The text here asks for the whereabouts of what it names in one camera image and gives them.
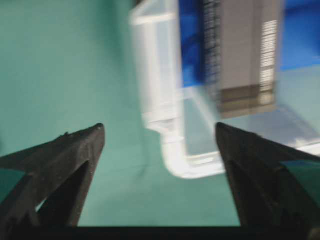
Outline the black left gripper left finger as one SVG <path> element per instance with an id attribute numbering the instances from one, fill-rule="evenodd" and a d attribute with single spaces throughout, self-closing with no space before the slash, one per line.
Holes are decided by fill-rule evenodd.
<path id="1" fill-rule="evenodd" d="M 100 156 L 105 127 L 98 123 L 0 158 L 22 179 L 0 204 L 0 225 L 77 226 Z"/>

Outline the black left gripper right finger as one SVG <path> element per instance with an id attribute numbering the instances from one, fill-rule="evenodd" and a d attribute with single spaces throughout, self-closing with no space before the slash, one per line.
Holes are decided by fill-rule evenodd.
<path id="1" fill-rule="evenodd" d="M 318 156 L 222 122 L 215 134 L 242 226 L 319 227 L 319 203 L 289 170 Z"/>

